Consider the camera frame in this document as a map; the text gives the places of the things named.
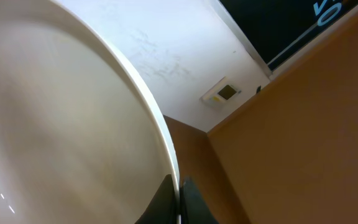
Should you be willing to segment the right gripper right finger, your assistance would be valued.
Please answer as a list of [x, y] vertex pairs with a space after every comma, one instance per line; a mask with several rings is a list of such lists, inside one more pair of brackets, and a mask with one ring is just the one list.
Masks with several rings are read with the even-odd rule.
[[182, 224], [218, 224], [190, 177], [183, 180], [180, 188], [180, 212]]

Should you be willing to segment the white plate top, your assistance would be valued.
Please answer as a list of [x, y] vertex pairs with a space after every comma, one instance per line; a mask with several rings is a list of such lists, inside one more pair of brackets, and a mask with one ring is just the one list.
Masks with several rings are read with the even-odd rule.
[[0, 223], [136, 223], [179, 170], [133, 65], [57, 1], [0, 1]]

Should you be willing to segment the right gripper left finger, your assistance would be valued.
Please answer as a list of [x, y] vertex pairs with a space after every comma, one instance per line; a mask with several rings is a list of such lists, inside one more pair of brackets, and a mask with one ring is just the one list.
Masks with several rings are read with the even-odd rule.
[[135, 224], [175, 224], [176, 205], [172, 176], [166, 175], [145, 212]]

